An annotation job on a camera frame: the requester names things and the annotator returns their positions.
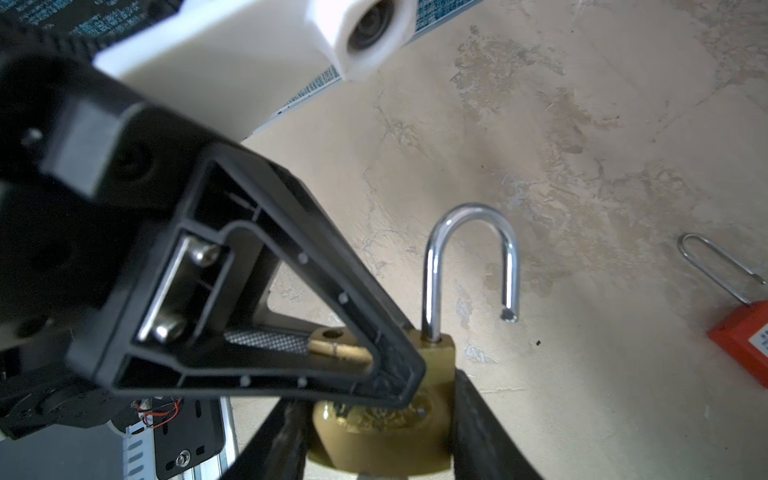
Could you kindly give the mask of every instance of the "padlock shackle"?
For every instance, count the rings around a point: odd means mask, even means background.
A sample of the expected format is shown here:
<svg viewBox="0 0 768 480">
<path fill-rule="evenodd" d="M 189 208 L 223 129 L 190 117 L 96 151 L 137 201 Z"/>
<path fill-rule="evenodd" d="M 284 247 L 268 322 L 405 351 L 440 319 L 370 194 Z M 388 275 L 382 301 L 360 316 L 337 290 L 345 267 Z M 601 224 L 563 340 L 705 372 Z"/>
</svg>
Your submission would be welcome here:
<svg viewBox="0 0 768 480">
<path fill-rule="evenodd" d="M 501 318 L 513 323 L 518 320 L 520 273 L 518 268 L 518 241 L 515 231 L 497 210 L 483 204 L 463 204 L 446 213 L 429 236 L 424 259 L 422 290 L 422 339 L 432 343 L 440 341 L 440 303 L 442 299 L 442 254 L 449 238 L 466 222 L 482 220 L 490 225 L 502 239 L 504 278 L 502 279 Z"/>
<path fill-rule="evenodd" d="M 688 250 L 685 248 L 685 240 L 688 240 L 689 238 L 694 238 L 696 240 L 699 240 L 701 243 L 709 247 L 712 251 L 720 255 L 725 260 L 728 260 L 733 265 L 738 266 L 743 271 L 747 272 L 752 278 L 754 278 L 757 282 L 762 283 L 763 285 L 766 284 L 766 281 L 757 273 L 754 272 L 754 270 L 750 269 L 748 266 L 741 263 L 739 260 L 737 260 L 733 255 L 728 253 L 727 251 L 723 250 L 718 246 L 716 243 L 714 243 L 712 240 L 706 238 L 704 235 L 699 235 L 698 233 L 683 233 L 680 235 L 680 238 L 677 239 L 677 249 L 680 251 L 680 253 L 683 254 L 683 257 L 685 257 L 685 260 L 688 260 L 691 262 L 697 269 L 701 270 L 704 275 L 708 276 L 712 279 L 715 283 L 723 287 L 728 293 L 733 295 L 736 300 L 739 300 L 744 305 L 751 305 L 752 302 L 750 302 L 749 299 L 747 299 L 744 295 L 737 292 L 736 289 L 734 289 L 729 283 L 727 283 L 725 280 L 718 277 L 715 272 L 707 268 L 699 259 L 697 259 L 694 255 L 692 255 Z"/>
</svg>

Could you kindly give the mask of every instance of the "white label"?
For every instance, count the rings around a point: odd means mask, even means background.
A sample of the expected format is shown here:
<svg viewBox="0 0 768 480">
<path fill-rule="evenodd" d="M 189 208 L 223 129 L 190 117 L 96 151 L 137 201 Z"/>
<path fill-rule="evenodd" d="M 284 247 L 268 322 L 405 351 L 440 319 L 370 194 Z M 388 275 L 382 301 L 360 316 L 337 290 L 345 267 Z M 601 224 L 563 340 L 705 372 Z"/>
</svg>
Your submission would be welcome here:
<svg viewBox="0 0 768 480">
<path fill-rule="evenodd" d="M 755 346 L 765 356 L 768 356 L 768 323 L 763 328 L 757 330 L 757 333 L 750 337 L 750 343 Z"/>
</svg>

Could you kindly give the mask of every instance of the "red padlock body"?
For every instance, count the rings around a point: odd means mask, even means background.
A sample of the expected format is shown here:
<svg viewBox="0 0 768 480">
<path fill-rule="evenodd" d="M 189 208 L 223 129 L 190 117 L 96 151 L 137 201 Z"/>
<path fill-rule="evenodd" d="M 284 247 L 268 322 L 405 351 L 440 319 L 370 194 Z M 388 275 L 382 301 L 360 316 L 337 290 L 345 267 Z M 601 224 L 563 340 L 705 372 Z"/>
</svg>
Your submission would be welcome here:
<svg viewBox="0 0 768 480">
<path fill-rule="evenodd" d="M 740 306 L 707 335 L 768 389 L 768 301 Z"/>
</svg>

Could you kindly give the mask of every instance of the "round hole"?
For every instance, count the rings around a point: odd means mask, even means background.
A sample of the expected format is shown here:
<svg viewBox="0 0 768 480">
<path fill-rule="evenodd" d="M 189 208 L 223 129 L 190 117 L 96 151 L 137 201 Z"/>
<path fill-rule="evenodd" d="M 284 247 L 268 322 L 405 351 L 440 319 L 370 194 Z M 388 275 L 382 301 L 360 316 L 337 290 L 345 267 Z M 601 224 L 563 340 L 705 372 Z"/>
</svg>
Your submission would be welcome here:
<svg viewBox="0 0 768 480">
<path fill-rule="evenodd" d="M 344 335 L 344 332 L 342 332 L 340 329 L 331 329 L 323 332 L 323 336 L 327 339 L 337 339 L 341 335 Z"/>
<path fill-rule="evenodd" d="M 44 273 L 59 268 L 72 257 L 72 245 L 68 242 L 53 240 L 46 243 L 31 258 L 31 266 L 34 270 Z"/>
<path fill-rule="evenodd" d="M 394 0 L 382 0 L 371 7 L 357 22 L 355 31 L 349 37 L 349 49 L 365 50 L 379 40 L 395 13 Z"/>
<path fill-rule="evenodd" d="M 115 177 L 124 181 L 142 178 L 152 166 L 152 152 L 143 144 L 133 144 L 117 152 L 112 161 Z"/>
<path fill-rule="evenodd" d="M 20 339 L 27 339 L 40 333 L 46 326 L 52 325 L 53 319 L 46 315 L 36 316 L 35 318 L 24 321 L 16 330 L 16 336 Z"/>
</svg>

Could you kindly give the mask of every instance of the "white plastic part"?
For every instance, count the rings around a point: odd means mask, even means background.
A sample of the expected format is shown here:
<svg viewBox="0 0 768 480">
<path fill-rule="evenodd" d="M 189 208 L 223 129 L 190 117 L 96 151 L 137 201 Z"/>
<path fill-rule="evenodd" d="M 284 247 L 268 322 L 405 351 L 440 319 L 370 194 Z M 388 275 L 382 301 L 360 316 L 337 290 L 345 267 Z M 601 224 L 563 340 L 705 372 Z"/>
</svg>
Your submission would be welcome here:
<svg viewBox="0 0 768 480">
<path fill-rule="evenodd" d="M 415 32 L 417 0 L 393 0 L 389 27 L 350 51 L 378 0 L 187 0 L 178 14 L 100 52 L 94 66 L 159 104 L 241 141 L 332 63 L 373 73 Z"/>
</svg>

